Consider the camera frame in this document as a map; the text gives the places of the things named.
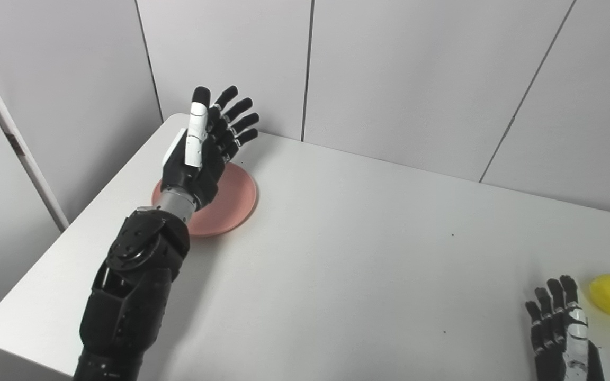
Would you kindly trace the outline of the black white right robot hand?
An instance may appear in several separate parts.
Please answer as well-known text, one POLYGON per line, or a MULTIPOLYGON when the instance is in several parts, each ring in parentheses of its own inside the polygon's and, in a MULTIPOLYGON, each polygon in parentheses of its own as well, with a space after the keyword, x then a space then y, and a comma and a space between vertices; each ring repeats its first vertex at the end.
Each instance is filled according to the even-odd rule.
POLYGON ((588 337, 587 314, 569 275, 547 280, 525 302, 538 380, 604 380, 598 347, 588 337))

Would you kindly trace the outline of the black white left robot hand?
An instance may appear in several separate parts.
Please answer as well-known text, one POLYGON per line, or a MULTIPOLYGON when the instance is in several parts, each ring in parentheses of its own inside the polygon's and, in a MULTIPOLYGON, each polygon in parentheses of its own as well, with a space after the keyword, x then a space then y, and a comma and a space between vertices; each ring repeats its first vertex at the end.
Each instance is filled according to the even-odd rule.
POLYGON ((250 113, 251 97, 230 105, 238 94, 238 88, 230 85, 213 102, 208 88, 194 90, 183 128, 163 157, 160 190, 182 191, 192 198, 196 210, 213 201, 227 164, 259 135, 259 115, 250 113))

